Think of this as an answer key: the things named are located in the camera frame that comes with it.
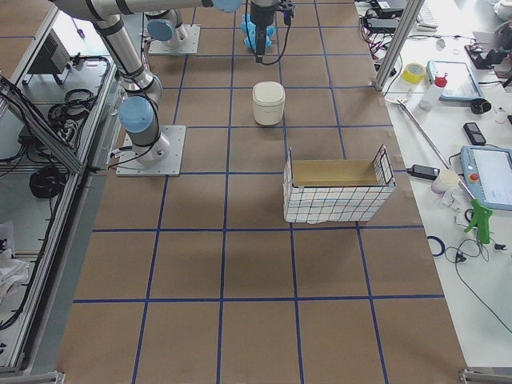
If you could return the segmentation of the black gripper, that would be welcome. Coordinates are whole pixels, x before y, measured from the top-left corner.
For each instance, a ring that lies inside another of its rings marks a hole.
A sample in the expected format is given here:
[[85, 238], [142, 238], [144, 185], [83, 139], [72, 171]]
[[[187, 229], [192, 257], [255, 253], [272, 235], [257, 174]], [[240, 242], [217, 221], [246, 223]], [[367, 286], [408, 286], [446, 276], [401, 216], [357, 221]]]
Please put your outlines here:
[[274, 23], [275, 14], [283, 14], [283, 22], [291, 26], [294, 4], [290, 0], [255, 0], [250, 2], [250, 20], [255, 25], [256, 63], [263, 64], [266, 50], [266, 28]]

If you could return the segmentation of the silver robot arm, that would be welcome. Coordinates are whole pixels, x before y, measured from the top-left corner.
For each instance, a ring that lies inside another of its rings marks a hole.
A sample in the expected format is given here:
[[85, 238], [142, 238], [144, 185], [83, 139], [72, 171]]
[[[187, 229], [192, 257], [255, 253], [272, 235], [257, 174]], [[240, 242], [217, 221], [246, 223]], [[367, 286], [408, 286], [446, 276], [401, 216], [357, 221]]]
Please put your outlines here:
[[145, 173], [162, 167], [171, 157], [172, 142], [158, 120], [162, 84], [142, 60], [142, 53], [130, 40], [122, 17], [158, 10], [215, 7], [229, 13], [240, 1], [55, 1], [60, 11], [93, 24], [122, 76], [127, 99], [121, 102], [118, 118], [132, 143], [135, 156], [121, 161], [138, 164]]
[[168, 46], [179, 46], [189, 37], [183, 25], [183, 18], [180, 10], [168, 9], [146, 12], [147, 31], [153, 40], [167, 44]]

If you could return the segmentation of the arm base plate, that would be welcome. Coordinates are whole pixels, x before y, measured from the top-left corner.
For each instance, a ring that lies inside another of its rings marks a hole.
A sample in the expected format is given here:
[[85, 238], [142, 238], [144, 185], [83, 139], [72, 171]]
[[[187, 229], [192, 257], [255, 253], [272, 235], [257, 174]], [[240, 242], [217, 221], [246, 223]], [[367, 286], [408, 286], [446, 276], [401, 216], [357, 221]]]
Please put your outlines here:
[[179, 46], [168, 46], [167, 44], [153, 40], [150, 38], [149, 53], [152, 55], [186, 55], [196, 54], [198, 51], [198, 43], [200, 37], [201, 27], [200, 25], [185, 25], [186, 31], [188, 32], [188, 39]]
[[120, 155], [120, 166], [116, 167], [119, 177], [154, 177], [179, 176], [182, 164], [182, 155], [186, 139], [185, 126], [160, 126], [161, 137], [152, 149], [135, 159], [137, 154], [143, 153], [139, 147], [123, 151]]

